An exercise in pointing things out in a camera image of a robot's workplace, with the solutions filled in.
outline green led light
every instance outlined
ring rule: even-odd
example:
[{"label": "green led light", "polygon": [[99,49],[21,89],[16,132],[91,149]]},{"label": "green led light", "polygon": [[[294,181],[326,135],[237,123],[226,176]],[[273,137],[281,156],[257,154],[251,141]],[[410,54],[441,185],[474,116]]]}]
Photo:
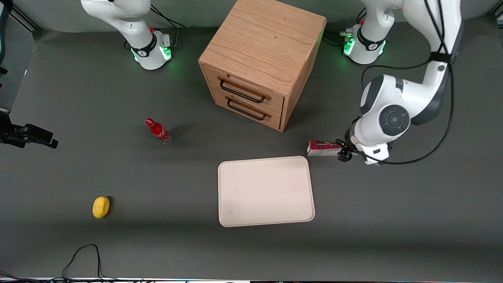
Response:
[{"label": "green led light", "polygon": [[384,49],[384,45],[386,44],[386,40],[383,41],[382,46],[381,46],[381,51],[379,51],[379,55],[382,54],[382,49]]},{"label": "green led light", "polygon": [[159,50],[162,52],[162,55],[164,56],[164,59],[166,59],[166,61],[171,59],[171,48],[159,46]]},{"label": "green led light", "polygon": [[133,53],[134,60],[135,60],[136,62],[138,62],[138,58],[136,58],[136,54],[134,53],[133,48],[131,48],[131,53]]},{"label": "green led light", "polygon": [[355,40],[352,38],[350,41],[346,42],[344,46],[344,53],[346,55],[351,54],[351,50],[353,50],[353,46],[355,45]]}]

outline bottle cap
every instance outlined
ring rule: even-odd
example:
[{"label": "bottle cap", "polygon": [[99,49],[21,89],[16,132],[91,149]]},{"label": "bottle cap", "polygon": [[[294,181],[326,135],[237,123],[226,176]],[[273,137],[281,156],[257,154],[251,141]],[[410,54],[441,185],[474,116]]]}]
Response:
[{"label": "bottle cap", "polygon": [[154,126],[155,122],[154,122],[154,120],[152,120],[152,119],[150,119],[150,118],[147,118],[147,119],[145,120],[145,124],[146,124],[147,126],[149,126],[149,127],[152,127],[152,126]]}]

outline wooden cabinet top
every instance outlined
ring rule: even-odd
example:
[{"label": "wooden cabinet top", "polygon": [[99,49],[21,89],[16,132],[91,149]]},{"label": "wooden cabinet top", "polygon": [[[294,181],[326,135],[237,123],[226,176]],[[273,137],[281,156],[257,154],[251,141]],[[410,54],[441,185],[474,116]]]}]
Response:
[{"label": "wooden cabinet top", "polygon": [[238,0],[199,61],[289,96],[325,24],[275,0]]}]

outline white tray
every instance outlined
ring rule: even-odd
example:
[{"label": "white tray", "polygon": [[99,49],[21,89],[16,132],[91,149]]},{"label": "white tray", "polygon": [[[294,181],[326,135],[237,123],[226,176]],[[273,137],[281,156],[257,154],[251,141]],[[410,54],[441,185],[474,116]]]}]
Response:
[{"label": "white tray", "polygon": [[218,166],[218,219],[224,227],[307,222],[314,201],[302,156],[238,160]]}]

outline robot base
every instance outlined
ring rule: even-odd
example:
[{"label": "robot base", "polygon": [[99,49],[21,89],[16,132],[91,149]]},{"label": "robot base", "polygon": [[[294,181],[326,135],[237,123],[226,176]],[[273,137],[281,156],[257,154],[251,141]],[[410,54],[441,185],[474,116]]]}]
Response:
[{"label": "robot base", "polygon": [[386,41],[384,41],[381,46],[375,44],[376,48],[372,51],[368,51],[365,45],[358,39],[358,36],[355,36],[361,26],[360,24],[356,24],[346,29],[346,32],[352,34],[352,36],[344,45],[343,54],[357,64],[367,65],[374,62],[377,57],[382,54]]},{"label": "robot base", "polygon": [[148,57],[137,56],[133,50],[134,59],[147,70],[155,70],[162,67],[172,58],[171,38],[169,34],[163,34],[160,31],[153,31],[157,37],[156,47],[150,52]]}]

